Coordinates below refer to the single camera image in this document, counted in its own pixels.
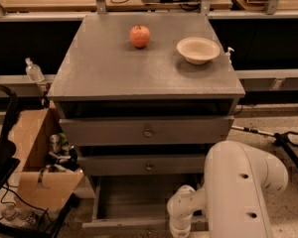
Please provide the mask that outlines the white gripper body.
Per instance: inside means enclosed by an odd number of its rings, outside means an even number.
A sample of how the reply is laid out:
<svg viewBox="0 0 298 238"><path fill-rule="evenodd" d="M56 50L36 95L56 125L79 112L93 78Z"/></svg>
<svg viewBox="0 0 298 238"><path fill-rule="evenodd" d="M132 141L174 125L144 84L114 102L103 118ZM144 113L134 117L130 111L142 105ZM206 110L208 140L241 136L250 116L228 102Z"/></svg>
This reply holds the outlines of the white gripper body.
<svg viewBox="0 0 298 238"><path fill-rule="evenodd" d="M191 231L193 210L190 199L195 190L189 185L182 185L168 200L169 228L173 238L188 238Z"/></svg>

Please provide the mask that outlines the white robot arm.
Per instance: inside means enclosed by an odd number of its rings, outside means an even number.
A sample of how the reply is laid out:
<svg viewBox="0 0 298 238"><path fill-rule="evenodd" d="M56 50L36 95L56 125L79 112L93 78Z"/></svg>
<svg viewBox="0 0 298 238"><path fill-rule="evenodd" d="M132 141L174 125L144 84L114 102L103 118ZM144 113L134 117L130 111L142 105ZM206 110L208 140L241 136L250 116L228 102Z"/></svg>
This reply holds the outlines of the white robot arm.
<svg viewBox="0 0 298 238"><path fill-rule="evenodd" d="M274 155L236 141L211 147L201 188L181 186L169 199L174 238L188 238L193 214L206 213L210 238L274 238L264 196L278 195L288 172Z"/></svg>

